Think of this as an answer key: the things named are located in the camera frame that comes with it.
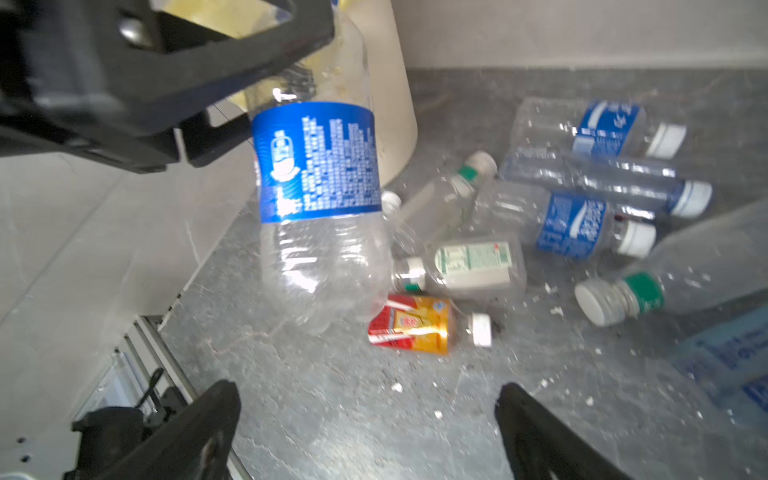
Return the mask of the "red yellow label bottle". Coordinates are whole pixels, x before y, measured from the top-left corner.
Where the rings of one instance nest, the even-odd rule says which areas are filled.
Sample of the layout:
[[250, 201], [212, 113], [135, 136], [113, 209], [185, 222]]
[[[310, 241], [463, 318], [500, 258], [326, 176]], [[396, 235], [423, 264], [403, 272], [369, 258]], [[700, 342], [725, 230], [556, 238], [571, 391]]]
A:
[[488, 314], [464, 313], [452, 300], [397, 294], [388, 297], [367, 335], [375, 346], [446, 356], [461, 343], [490, 349], [493, 328]]

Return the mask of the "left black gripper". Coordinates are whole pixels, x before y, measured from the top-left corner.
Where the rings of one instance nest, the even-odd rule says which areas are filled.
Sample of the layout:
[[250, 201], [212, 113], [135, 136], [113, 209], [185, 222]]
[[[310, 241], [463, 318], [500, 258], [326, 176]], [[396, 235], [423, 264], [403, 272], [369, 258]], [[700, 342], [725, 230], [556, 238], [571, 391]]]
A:
[[[292, 17], [245, 38], [172, 52], [119, 48], [113, 58], [113, 97], [119, 103], [114, 124], [134, 135], [150, 135], [182, 121], [187, 161], [195, 168], [245, 142], [251, 135], [246, 114], [214, 126], [202, 110], [310, 55], [335, 33], [328, 1], [272, 4]], [[73, 20], [81, 5], [2, 2], [1, 155], [58, 152], [137, 174], [162, 172], [179, 160], [172, 130], [133, 137], [106, 125], [90, 109], [96, 97], [88, 88], [92, 76], [81, 72], [79, 63], [94, 60], [95, 54], [90, 44], [71, 43], [64, 31], [65, 21]]]

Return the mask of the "slim clear bottle white cap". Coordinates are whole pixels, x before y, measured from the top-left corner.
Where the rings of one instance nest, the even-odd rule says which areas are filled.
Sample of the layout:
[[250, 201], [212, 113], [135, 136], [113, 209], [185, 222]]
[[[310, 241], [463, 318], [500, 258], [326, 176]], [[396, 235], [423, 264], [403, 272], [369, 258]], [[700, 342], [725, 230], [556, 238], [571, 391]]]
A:
[[383, 190], [381, 194], [381, 205], [384, 217], [389, 219], [400, 211], [402, 200], [396, 193], [390, 190]]

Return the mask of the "clear bottle white printed label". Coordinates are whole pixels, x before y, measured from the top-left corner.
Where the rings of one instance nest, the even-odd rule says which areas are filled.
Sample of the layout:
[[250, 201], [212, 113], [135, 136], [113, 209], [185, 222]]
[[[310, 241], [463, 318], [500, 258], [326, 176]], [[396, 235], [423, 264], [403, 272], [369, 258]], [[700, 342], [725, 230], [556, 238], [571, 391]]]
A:
[[442, 241], [395, 262], [392, 291], [453, 300], [521, 298], [527, 271], [514, 234], [469, 236]]

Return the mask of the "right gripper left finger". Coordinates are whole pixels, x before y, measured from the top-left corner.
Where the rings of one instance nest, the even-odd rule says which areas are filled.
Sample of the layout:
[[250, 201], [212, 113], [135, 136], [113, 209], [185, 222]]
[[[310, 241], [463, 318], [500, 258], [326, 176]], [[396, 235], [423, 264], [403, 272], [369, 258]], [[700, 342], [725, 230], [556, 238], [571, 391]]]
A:
[[241, 412], [236, 384], [220, 380], [101, 475], [103, 479], [229, 479]]

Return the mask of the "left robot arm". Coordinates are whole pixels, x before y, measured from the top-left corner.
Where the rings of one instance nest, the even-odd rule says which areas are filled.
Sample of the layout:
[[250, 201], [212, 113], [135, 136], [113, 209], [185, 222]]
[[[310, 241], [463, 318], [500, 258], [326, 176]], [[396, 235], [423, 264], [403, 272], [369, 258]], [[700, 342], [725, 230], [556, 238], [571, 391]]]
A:
[[[187, 156], [214, 162], [246, 134], [246, 117], [211, 126], [214, 102], [328, 44], [332, 10], [280, 1], [286, 18], [236, 37], [146, 1], [5, 1], [1, 136], [23, 152], [73, 153], [138, 174]], [[193, 400], [177, 387], [141, 405], [85, 413], [63, 437], [32, 450], [28, 434], [1, 463], [5, 479], [225, 479], [241, 403], [221, 380]]]

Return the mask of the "soda water bottle blue cap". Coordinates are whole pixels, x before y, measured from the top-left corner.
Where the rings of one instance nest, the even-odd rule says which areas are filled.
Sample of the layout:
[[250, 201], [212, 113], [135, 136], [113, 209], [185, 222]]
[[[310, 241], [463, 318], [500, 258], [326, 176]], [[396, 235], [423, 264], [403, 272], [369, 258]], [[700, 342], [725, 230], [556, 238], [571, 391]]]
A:
[[669, 357], [738, 425], [767, 433], [767, 308], [705, 330]]

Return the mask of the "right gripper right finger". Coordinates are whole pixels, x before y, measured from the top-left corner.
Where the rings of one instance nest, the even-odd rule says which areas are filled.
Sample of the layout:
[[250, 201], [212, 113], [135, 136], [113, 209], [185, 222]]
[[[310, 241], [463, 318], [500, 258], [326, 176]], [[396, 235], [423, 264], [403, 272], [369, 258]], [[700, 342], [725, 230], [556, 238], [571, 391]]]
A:
[[630, 479], [517, 383], [501, 388], [494, 415], [516, 479]]

